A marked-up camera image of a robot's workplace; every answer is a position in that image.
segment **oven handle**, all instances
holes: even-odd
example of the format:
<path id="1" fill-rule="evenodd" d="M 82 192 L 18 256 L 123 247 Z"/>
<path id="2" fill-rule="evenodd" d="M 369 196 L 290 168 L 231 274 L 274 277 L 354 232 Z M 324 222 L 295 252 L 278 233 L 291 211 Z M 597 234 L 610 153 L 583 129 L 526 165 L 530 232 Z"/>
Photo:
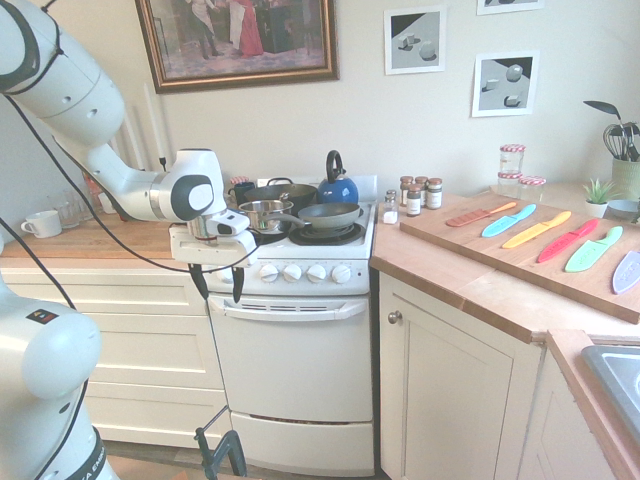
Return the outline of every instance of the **oven handle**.
<path id="1" fill-rule="evenodd" d="M 319 322 L 327 320 L 346 320 L 347 318 L 351 318 L 365 312 L 367 309 L 367 300 L 347 301 L 339 309 L 325 310 L 321 312 L 245 310 L 242 308 L 229 307 L 224 304 L 224 300 L 217 298 L 210 298 L 209 304 L 216 313 L 221 315 L 263 322 Z"/>

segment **potted plant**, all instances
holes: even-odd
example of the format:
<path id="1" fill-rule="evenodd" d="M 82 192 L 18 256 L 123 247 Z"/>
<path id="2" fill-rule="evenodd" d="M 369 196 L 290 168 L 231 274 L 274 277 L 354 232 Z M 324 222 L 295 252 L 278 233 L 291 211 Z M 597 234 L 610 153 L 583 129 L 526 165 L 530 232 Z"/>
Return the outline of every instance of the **potted plant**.
<path id="1" fill-rule="evenodd" d="M 607 210 L 609 200 L 616 196 L 613 192 L 614 183 L 612 181 L 600 183 L 599 179 L 591 179 L 591 185 L 584 185 L 587 192 L 586 211 L 587 215 L 602 218 Z"/>

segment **gold frame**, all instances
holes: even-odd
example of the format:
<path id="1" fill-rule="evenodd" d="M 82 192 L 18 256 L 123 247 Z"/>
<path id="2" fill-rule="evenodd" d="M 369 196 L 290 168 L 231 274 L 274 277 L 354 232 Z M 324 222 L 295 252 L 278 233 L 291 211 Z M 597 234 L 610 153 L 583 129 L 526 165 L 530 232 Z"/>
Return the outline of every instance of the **gold frame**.
<path id="1" fill-rule="evenodd" d="M 335 25 L 334 0 L 320 2 L 322 50 L 324 64 L 316 67 L 298 67 L 289 69 L 260 70 L 248 73 L 222 73 L 191 77 L 167 78 L 160 39 L 154 25 L 151 0 L 135 0 L 140 27 L 144 37 L 153 83 L 157 93 L 191 92 L 199 90 L 276 85 L 299 82 L 338 80 L 338 56 Z"/>

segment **stove knob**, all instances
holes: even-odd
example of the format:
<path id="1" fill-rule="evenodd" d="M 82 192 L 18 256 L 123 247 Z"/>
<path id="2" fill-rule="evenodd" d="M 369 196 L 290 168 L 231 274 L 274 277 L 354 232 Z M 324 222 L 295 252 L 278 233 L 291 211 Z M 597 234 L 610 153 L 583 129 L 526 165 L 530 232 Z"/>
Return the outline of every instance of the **stove knob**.
<path id="1" fill-rule="evenodd" d="M 302 276 L 302 270 L 297 265 L 287 265 L 282 273 L 284 273 L 284 279 L 290 283 L 297 282 Z"/>
<path id="2" fill-rule="evenodd" d="M 324 267 L 320 265 L 314 265 L 307 270 L 307 278 L 313 283 L 318 283 L 327 278 L 327 272 Z"/>
<path id="3" fill-rule="evenodd" d="M 219 270 L 216 272 L 216 277 L 222 283 L 233 283 L 233 277 L 231 275 L 231 269 L 225 268 L 224 270 Z"/>
<path id="4" fill-rule="evenodd" d="M 331 272 L 331 278 L 336 283 L 347 283 L 351 278 L 351 269 L 346 265 L 338 265 Z"/>
<path id="5" fill-rule="evenodd" d="M 265 265 L 260 269 L 260 278 L 263 282 L 275 282 L 278 278 L 278 269 L 271 264 Z"/>

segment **knife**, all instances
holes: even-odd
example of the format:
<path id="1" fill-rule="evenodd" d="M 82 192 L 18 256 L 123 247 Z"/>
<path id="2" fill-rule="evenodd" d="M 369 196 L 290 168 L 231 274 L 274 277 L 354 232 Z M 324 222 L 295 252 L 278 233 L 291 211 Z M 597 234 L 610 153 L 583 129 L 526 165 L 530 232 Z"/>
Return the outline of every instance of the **knife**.
<path id="1" fill-rule="evenodd" d="M 629 252 L 613 274 L 613 291 L 620 295 L 640 280 L 640 252 Z"/>
<path id="2" fill-rule="evenodd" d="M 607 236 L 602 240 L 592 242 L 587 240 L 576 253 L 571 255 L 571 258 L 567 262 L 567 266 L 564 267 L 565 272 L 575 273 L 583 272 L 588 268 L 591 268 L 594 263 L 606 252 L 611 245 L 616 243 L 622 236 L 622 227 L 613 227 L 607 232 Z"/>
<path id="3" fill-rule="evenodd" d="M 553 219 L 549 220 L 548 222 L 538 223 L 533 227 L 529 227 L 524 232 L 519 233 L 518 235 L 513 237 L 511 240 L 509 240 L 507 243 L 505 243 L 502 246 L 502 248 L 517 247 L 518 245 L 521 245 L 524 242 L 537 237 L 541 233 L 546 232 L 550 228 L 557 227 L 561 223 L 566 222 L 570 216 L 571 216 L 571 212 L 569 211 L 561 212 L 558 215 L 556 215 Z"/>
<path id="4" fill-rule="evenodd" d="M 482 231 L 483 237 L 495 237 L 496 235 L 501 234 L 508 228 L 513 227 L 520 220 L 524 220 L 529 215 L 531 215 L 536 210 L 536 204 L 532 203 L 531 205 L 527 205 L 522 210 L 520 210 L 515 215 L 505 215 L 502 218 L 499 218 L 487 228 Z"/>
<path id="5" fill-rule="evenodd" d="M 461 227 L 462 225 L 468 225 L 471 222 L 475 222 L 476 220 L 480 220 L 481 218 L 488 217 L 492 213 L 498 213 L 502 212 L 503 210 L 508 210 L 515 207 L 516 205 L 516 202 L 509 202 L 493 210 L 474 210 L 473 212 L 465 213 L 464 215 L 460 215 L 459 217 L 450 218 L 445 223 L 450 227 Z"/>
<path id="6" fill-rule="evenodd" d="M 573 232 L 565 233 L 561 237 L 558 237 L 551 245 L 547 245 L 547 247 L 540 252 L 540 256 L 538 257 L 538 263 L 546 262 L 547 260 L 551 260 L 553 257 L 558 255 L 560 252 L 567 249 L 569 245 L 578 240 L 580 237 L 584 237 L 588 233 L 593 232 L 593 230 L 598 226 L 598 219 L 593 218 L 589 220 L 587 223 L 582 225 L 579 229 L 574 230 Z"/>

